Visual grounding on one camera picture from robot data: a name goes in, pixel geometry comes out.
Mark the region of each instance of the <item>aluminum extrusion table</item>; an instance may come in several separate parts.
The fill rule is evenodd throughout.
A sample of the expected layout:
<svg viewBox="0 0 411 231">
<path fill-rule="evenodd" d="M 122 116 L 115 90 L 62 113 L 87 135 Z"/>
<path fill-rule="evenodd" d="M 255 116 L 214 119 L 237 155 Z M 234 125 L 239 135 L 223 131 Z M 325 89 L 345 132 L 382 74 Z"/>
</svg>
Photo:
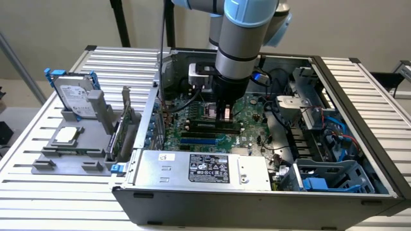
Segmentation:
<svg viewBox="0 0 411 231">
<path fill-rule="evenodd" d="M 157 72 L 157 54 L 158 51 L 150 49 L 98 47 L 94 51 L 85 51 L 71 71 L 87 73 L 95 70 L 107 103 L 114 108 L 122 108 L 123 105 L 121 93 L 123 85 L 133 86 L 133 106 L 142 112 Z M 347 60 L 331 59 L 329 64 L 338 64 L 339 61 Z M 351 76 L 347 79 L 365 81 L 359 77 Z M 130 222 L 107 185 L 113 181 L 111 177 L 31 174 L 33 163 L 39 158 L 41 150 L 62 121 L 62 107 L 54 93 L 0 162 L 0 229 L 182 230 L 179 227 L 138 226 Z M 399 167 L 409 170 L 405 177 L 411 182 L 410 155 L 398 159 Z M 373 217 L 349 230 L 410 231 L 411 209 L 393 217 Z"/>
</svg>

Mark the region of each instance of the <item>black cable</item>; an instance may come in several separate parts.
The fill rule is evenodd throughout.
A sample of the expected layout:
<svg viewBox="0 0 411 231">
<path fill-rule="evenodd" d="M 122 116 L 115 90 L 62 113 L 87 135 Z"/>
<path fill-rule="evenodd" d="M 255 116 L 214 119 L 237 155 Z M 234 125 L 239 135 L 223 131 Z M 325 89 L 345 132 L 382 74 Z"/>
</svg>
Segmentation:
<svg viewBox="0 0 411 231">
<path fill-rule="evenodd" d="M 289 162 L 287 160 L 282 159 L 282 160 L 281 160 L 281 165 L 282 165 L 282 162 L 286 163 L 286 166 L 287 166 L 287 167 L 291 167 L 291 166 L 293 166 L 293 164 L 290 164 L 290 162 Z"/>
<path fill-rule="evenodd" d="M 273 114 L 274 114 L 274 116 L 275 116 L 275 119 L 278 120 L 279 124 L 285 127 L 285 129 L 286 129 L 287 131 L 290 131 L 289 126 L 283 123 L 283 121 L 282 121 L 281 118 L 278 117 L 278 115 L 277 115 L 277 113 L 275 113 L 275 111 L 274 111 L 274 107 L 271 107 L 271 112 L 273 112 Z"/>
<path fill-rule="evenodd" d="M 0 149 L 3 149 L 3 148 L 11 148 L 11 146 L 2 146 Z"/>
<path fill-rule="evenodd" d="M 238 114 L 241 114 L 241 112 L 245 110 L 245 107 L 233 115 L 233 117 L 235 117 Z"/>
<path fill-rule="evenodd" d="M 395 98 L 398 86 L 397 86 L 397 88 L 395 88 L 395 90 L 394 90 L 393 98 Z"/>
<path fill-rule="evenodd" d="M 187 101 L 187 103 L 175 109 L 169 110 L 166 105 L 166 95 L 165 95 L 165 85 L 163 85 L 163 43 L 165 43 L 165 23 L 166 23 L 166 5 L 163 7 L 163 19 L 162 19 L 162 38 L 161 38 L 161 61 L 159 61 L 159 80 L 161 80 L 161 94 L 162 94 L 162 103 L 166 112 L 175 113 L 182 111 L 187 106 L 193 103 L 193 101 L 198 98 L 201 95 L 202 90 L 198 90 L 198 92 L 194 94 L 193 98 Z"/>
<path fill-rule="evenodd" d="M 269 139 L 269 137 L 265 139 L 265 141 L 263 141 L 263 143 L 262 143 L 262 149 L 263 149 L 263 147 L 265 147 L 267 150 L 275 151 L 275 150 L 281 150 L 281 149 L 283 149 L 283 148 L 290 148 L 290 145 L 283 146 L 283 147 L 279 147 L 279 148 L 267 148 L 267 146 L 266 146 L 266 141 L 267 141 L 267 139 Z"/>
<path fill-rule="evenodd" d="M 187 101 L 187 103 L 186 103 L 182 107 L 174 108 L 174 109 L 169 109 L 169 111 L 170 111 L 171 113 L 175 113 L 175 112 L 182 111 L 185 108 L 189 107 L 189 105 L 190 105 L 190 104 L 193 103 L 193 101 L 198 98 L 198 96 L 201 95 L 201 93 L 202 93 L 202 90 L 199 89 L 199 90 L 195 92 L 193 98 Z"/>
<path fill-rule="evenodd" d="M 165 110 L 167 111 L 165 85 L 163 85 L 163 43 L 165 43 L 165 23 L 166 23 L 166 4 L 163 7 L 163 20 L 162 20 L 162 38 L 161 38 L 161 61 L 159 61 L 159 80 L 161 80 L 161 100 Z"/>
<path fill-rule="evenodd" d="M 286 75 L 290 75 L 289 71 L 286 71 L 286 70 L 285 70 L 283 68 L 281 68 L 281 67 L 277 67 L 277 68 L 271 69 L 267 73 L 271 73 L 273 71 L 277 71 L 277 70 L 281 70 L 281 71 L 283 71 L 283 72 L 286 73 Z M 281 87 L 282 89 L 286 88 L 286 86 L 282 86 L 281 81 L 278 80 L 278 78 L 275 78 L 275 79 L 277 79 L 277 81 L 278 81 L 279 87 Z"/>
</svg>

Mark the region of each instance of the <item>power supply label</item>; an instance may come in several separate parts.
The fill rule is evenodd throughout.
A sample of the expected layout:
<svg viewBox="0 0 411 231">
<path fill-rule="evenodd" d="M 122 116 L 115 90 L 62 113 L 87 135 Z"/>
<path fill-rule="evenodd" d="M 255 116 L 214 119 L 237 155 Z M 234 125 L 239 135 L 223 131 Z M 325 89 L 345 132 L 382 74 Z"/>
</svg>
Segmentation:
<svg viewBox="0 0 411 231">
<path fill-rule="evenodd" d="M 191 154 L 189 180 L 191 182 L 229 184 L 229 156 Z"/>
</svg>

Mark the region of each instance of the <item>blue cable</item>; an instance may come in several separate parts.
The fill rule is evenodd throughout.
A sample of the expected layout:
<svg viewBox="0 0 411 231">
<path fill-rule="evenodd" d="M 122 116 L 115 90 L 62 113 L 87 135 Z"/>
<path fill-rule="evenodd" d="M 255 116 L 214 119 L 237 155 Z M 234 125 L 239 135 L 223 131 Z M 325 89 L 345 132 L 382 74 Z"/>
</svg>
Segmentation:
<svg viewBox="0 0 411 231">
<path fill-rule="evenodd" d="M 330 120 L 333 123 L 337 123 L 338 125 L 341 125 L 342 128 L 343 128 L 343 134 L 346 134 L 346 130 L 347 130 L 346 124 L 343 124 L 341 121 L 338 121 L 337 118 L 333 118 L 333 117 L 330 117 L 330 116 L 326 116 L 325 119 L 327 119 L 327 120 Z M 343 161 L 343 158 L 345 158 L 345 157 L 346 157 L 346 149 L 343 149 L 343 151 L 342 151 L 342 155 L 341 155 L 341 157 L 339 157 L 338 162 Z"/>
</svg>

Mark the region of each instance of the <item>blue connector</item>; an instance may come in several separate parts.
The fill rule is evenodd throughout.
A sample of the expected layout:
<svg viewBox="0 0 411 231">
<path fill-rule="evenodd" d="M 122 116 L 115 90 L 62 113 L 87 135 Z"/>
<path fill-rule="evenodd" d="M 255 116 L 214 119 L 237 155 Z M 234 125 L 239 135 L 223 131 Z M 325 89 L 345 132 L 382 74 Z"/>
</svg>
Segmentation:
<svg viewBox="0 0 411 231">
<path fill-rule="evenodd" d="M 91 76 L 91 79 L 93 79 L 93 86 L 97 90 L 102 90 L 101 88 L 101 83 L 99 83 L 99 79 L 98 79 L 98 75 L 95 73 L 95 71 L 91 71 L 90 72 L 90 76 Z"/>
<path fill-rule="evenodd" d="M 326 116 L 325 118 L 326 118 L 327 120 L 330 120 L 331 122 L 337 123 L 338 125 L 341 125 L 341 126 L 342 126 L 342 129 L 343 129 L 343 134 L 346 134 L 346 132 L 347 132 L 347 126 L 346 126 L 346 124 L 343 124 L 341 121 L 338 121 L 337 118 L 333 118 L 333 117 L 330 117 L 330 116 Z"/>
<path fill-rule="evenodd" d="M 123 173 L 125 171 L 125 165 L 113 165 L 110 172 L 111 173 Z"/>
</svg>

